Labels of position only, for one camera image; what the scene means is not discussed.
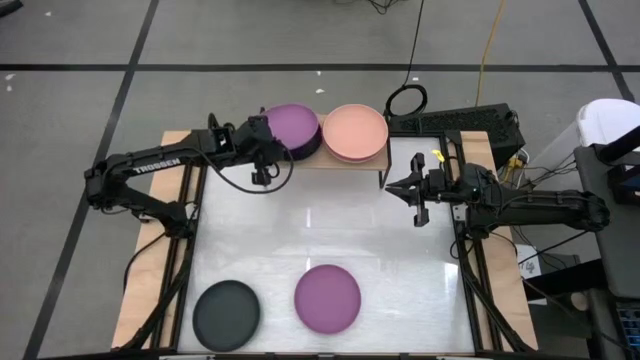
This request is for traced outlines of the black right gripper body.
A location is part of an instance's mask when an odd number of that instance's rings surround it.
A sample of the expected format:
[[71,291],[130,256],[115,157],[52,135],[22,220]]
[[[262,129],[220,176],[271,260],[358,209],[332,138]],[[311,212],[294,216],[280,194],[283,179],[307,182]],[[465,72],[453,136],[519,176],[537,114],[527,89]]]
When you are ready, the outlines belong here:
[[428,224],[430,221],[429,211],[425,206],[426,202],[439,203],[439,202],[454,202],[456,200],[456,196],[453,194],[453,182],[451,180],[448,180],[447,178],[446,178],[447,189],[444,192],[438,194],[437,196],[427,196],[425,194],[424,190],[426,189],[426,175],[430,170],[429,169],[427,173],[424,173],[423,170],[425,165],[426,165],[425,155],[421,152],[416,153],[414,157],[411,159],[412,172],[416,172],[420,174],[420,185],[411,187],[411,188],[418,189],[421,195],[421,204],[419,206],[416,206],[417,213],[414,216],[415,227],[423,227],[426,224]]

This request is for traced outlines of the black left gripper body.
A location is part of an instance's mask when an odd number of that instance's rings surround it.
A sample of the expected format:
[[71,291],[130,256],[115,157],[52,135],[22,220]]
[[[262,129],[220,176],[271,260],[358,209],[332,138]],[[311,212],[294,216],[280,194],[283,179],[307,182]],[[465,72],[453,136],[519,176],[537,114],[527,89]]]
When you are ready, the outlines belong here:
[[253,185],[267,186],[272,177],[267,167],[277,161],[277,142],[268,125],[266,116],[250,116],[235,131],[235,148],[238,162],[253,163],[251,173]]

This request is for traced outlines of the pale peach plate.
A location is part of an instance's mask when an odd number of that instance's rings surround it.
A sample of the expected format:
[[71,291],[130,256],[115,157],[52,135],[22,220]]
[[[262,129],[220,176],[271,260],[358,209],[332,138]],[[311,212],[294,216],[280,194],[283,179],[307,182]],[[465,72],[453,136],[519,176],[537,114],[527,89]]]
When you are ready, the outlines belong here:
[[336,159],[342,161],[342,162],[346,162],[346,163],[352,163],[352,164],[362,164],[362,163],[368,163],[368,162],[374,162],[377,161],[378,158],[386,158],[386,150],[380,150],[377,153],[375,153],[374,155],[368,156],[368,157],[364,157],[364,158],[350,158],[350,157],[346,157],[343,155],[340,155],[338,153],[336,153],[335,151],[333,151],[331,148],[327,148],[327,151],[334,156]]

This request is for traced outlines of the hot pink plate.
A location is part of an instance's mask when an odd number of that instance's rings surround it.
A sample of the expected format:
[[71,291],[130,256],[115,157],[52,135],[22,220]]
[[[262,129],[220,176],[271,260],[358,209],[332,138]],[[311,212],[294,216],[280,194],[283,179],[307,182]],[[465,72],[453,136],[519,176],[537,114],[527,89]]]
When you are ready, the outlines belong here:
[[347,104],[334,109],[322,124],[324,143],[336,153],[350,158],[374,155],[384,147],[389,132],[384,129],[377,113],[362,104]]

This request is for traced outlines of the wooden shelf with black legs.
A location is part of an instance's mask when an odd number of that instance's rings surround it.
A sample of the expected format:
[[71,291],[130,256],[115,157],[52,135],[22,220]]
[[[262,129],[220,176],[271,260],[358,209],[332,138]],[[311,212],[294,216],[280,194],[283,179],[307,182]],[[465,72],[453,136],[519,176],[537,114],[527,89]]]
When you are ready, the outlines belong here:
[[[388,132],[388,124],[384,117],[377,113],[381,124]],[[295,161],[297,168],[322,170],[354,170],[375,171],[378,173],[378,187],[383,188],[391,168],[390,133],[387,133],[384,147],[372,158],[362,162],[350,162],[335,156],[329,147],[322,143],[309,157]]]

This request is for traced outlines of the black perforated computer case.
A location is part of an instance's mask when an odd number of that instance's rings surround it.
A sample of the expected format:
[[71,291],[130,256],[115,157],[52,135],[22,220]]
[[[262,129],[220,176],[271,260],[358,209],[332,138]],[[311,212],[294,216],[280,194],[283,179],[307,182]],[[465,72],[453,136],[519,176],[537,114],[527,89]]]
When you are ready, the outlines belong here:
[[526,144],[518,114],[506,103],[397,116],[389,120],[389,131],[393,136],[409,137],[444,131],[486,132],[496,168]]

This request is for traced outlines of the white paper label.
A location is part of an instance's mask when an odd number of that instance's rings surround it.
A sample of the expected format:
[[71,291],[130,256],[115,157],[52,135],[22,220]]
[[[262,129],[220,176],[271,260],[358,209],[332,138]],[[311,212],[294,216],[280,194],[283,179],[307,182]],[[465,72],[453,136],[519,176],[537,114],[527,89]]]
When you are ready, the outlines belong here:
[[540,263],[537,257],[534,257],[536,249],[529,245],[517,244],[517,262],[519,271],[525,279],[541,275]]

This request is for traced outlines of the plywood base board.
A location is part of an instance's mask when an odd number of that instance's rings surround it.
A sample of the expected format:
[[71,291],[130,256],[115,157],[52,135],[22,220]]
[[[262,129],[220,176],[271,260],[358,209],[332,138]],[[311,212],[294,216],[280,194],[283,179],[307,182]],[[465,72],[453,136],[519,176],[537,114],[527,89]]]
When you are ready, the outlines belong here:
[[[183,140],[190,131],[166,131],[162,137],[161,145],[171,145]],[[490,147],[490,142],[486,132],[462,131],[462,150],[457,153],[464,153],[466,160],[485,166],[487,169],[495,170],[494,159]],[[162,170],[153,175],[151,182],[151,195],[160,200],[174,200],[179,197],[182,191],[186,176],[187,200],[195,199],[196,185],[203,185],[204,170],[185,170],[177,167],[169,170]],[[144,246],[153,242],[153,239],[161,232],[161,224],[142,224],[136,244],[136,253]],[[162,281],[165,272],[168,272],[169,282],[171,282],[181,265],[184,254],[186,254],[186,240],[170,240],[168,237],[161,237],[154,244],[147,247],[132,262],[129,270],[128,290],[124,291],[123,303],[120,310],[119,319],[114,333],[112,347],[124,346],[142,326],[144,320],[151,313],[151,310],[162,296]],[[509,325],[518,333],[522,340],[534,349],[538,349],[536,335],[534,333],[533,322],[530,310],[526,301],[525,289],[521,282],[520,268],[517,255],[512,245],[515,245],[511,236],[511,231],[507,227],[499,227],[490,236],[483,240],[483,254],[485,267],[487,269],[487,281],[490,283],[493,301]],[[482,308],[479,298],[475,297],[475,305]],[[481,339],[490,340],[490,324],[488,312],[482,308],[478,311],[480,321]],[[177,300],[172,300],[165,315],[160,318],[160,325],[164,333],[160,335],[160,345],[156,347],[169,347],[169,330],[177,330],[178,325],[174,325],[174,320],[178,320]]]

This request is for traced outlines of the dark grey plate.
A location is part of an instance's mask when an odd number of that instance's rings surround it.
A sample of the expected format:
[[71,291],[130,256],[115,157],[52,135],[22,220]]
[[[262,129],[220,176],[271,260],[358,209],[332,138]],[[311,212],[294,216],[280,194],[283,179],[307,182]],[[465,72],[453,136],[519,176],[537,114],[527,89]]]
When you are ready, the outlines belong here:
[[256,293],[243,282],[224,280],[210,286],[198,298],[192,326],[206,349],[230,352],[252,339],[260,320]]

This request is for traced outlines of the white bin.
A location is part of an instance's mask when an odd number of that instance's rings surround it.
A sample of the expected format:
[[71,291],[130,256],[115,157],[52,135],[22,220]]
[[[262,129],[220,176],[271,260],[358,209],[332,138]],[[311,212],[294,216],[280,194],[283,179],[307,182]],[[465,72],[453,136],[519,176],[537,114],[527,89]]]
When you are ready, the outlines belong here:
[[582,146],[609,144],[640,126],[640,105],[621,99],[597,99],[577,114]]

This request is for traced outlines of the keyboard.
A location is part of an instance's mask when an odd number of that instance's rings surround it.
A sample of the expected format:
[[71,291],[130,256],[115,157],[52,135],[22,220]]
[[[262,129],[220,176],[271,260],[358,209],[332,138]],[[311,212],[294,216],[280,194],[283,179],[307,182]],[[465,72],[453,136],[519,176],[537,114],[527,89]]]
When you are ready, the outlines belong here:
[[640,302],[615,304],[621,333],[627,345],[633,349],[633,360],[640,360]]

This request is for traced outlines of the black aluminium rig frame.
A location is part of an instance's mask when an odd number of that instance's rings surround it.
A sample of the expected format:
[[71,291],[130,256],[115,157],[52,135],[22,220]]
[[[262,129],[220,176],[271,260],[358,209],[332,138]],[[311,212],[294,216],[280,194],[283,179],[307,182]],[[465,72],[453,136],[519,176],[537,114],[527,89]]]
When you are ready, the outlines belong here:
[[[448,151],[451,152],[451,153],[457,153],[456,150],[458,150],[458,151],[462,150],[462,146],[461,146],[460,149],[456,149],[455,148],[455,143],[453,141],[451,141],[451,140],[449,140],[447,142],[447,146],[448,146]],[[398,154],[399,153],[398,151],[393,150],[391,148],[390,148],[390,150],[391,150],[391,156],[394,155],[394,154]],[[357,174],[370,173],[370,174],[374,175],[376,177],[376,180],[378,181],[378,173],[375,172],[375,171],[354,171],[354,170],[322,170],[322,171],[329,171],[329,172],[331,172],[331,171],[333,171],[333,172],[335,172],[335,171],[348,171],[348,172],[355,172]],[[184,195],[187,198],[187,196],[186,196],[187,195],[187,191],[186,191],[187,188],[186,188],[186,181],[185,181],[186,180],[186,176],[183,179],[184,179],[183,180],[184,183],[183,183],[183,186],[181,186],[180,190],[182,190],[182,191],[179,192],[179,194],[180,194],[179,197]],[[196,191],[197,192],[195,194],[196,195],[195,199],[197,199],[198,196],[200,196],[200,195],[202,195],[204,193],[204,191],[202,189],[204,184],[203,185],[196,185],[196,186],[197,186],[196,187]],[[472,268],[474,274],[481,281],[483,281],[485,283],[484,289],[492,295],[490,283],[487,281],[488,279],[486,278],[486,276],[488,274],[487,274],[487,269],[486,269],[485,265],[486,265],[486,263],[485,263],[484,254],[483,254],[483,245],[481,245],[479,250],[472,252],[472,256],[471,256],[471,259],[470,259],[470,267]],[[165,272],[163,281],[164,281],[164,279],[169,279],[168,272]],[[174,320],[174,325],[177,325],[177,323],[180,321],[180,317],[184,314],[184,307],[183,307],[183,305],[180,304],[180,302],[186,298],[186,291],[187,291],[187,289],[185,287],[183,287],[178,292],[178,294],[176,295],[176,298],[174,299],[174,300],[177,300],[177,305],[178,305],[178,314],[177,314],[178,315],[178,320],[177,321]],[[469,321],[471,321],[471,322],[475,322],[476,323],[476,328],[472,332],[473,333],[477,333],[479,335],[479,337],[480,337],[479,346],[481,348],[483,348],[483,349],[488,349],[488,350],[502,349],[502,350],[505,350],[505,351],[509,352],[511,350],[510,345],[508,345],[506,343],[506,339],[504,338],[504,336],[498,334],[498,331],[493,328],[493,320],[490,318],[490,316],[489,316],[489,318],[491,319],[491,320],[489,320],[489,324],[490,324],[489,325],[490,326],[490,340],[483,342],[483,340],[481,339],[481,334],[480,334],[480,329],[481,329],[480,326],[481,325],[480,325],[480,321],[478,319],[478,315],[479,314],[478,314],[477,310],[484,308],[484,306],[482,305],[482,308],[480,308],[480,307],[475,305],[475,301],[474,301],[475,297],[477,297],[477,298],[479,298],[479,297],[477,295],[475,295],[471,291],[471,288],[468,285],[464,285],[463,286],[463,292],[464,292],[464,294],[466,296],[470,296],[471,297],[470,300],[465,302],[465,305],[469,308],[469,311],[471,312],[471,314],[467,317],[467,319]],[[159,329],[158,330],[154,330],[152,333],[154,335],[159,335],[160,336],[162,333],[164,333],[164,331],[162,331],[164,329],[161,327],[162,325],[160,325],[160,320],[158,322],[158,326],[159,326]],[[177,336],[176,336],[176,330],[173,330],[173,331],[169,330],[169,334],[171,334],[170,335],[171,336],[170,339],[173,340],[173,341],[170,342],[170,346],[169,347],[175,347],[177,345],[177,341],[179,340],[178,330],[177,330]]]

